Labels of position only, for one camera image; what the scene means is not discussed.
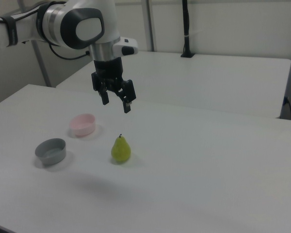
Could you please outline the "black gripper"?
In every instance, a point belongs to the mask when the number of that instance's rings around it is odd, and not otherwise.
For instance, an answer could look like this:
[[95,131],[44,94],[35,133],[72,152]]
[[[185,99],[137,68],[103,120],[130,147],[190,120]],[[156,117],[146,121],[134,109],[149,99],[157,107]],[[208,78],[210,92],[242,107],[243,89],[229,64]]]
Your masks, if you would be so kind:
[[122,59],[118,57],[110,61],[94,61],[94,65],[96,71],[91,74],[93,90],[99,93],[103,105],[109,103],[106,85],[117,85],[115,94],[122,100],[124,113],[128,113],[136,94],[133,81],[124,81],[122,78]]

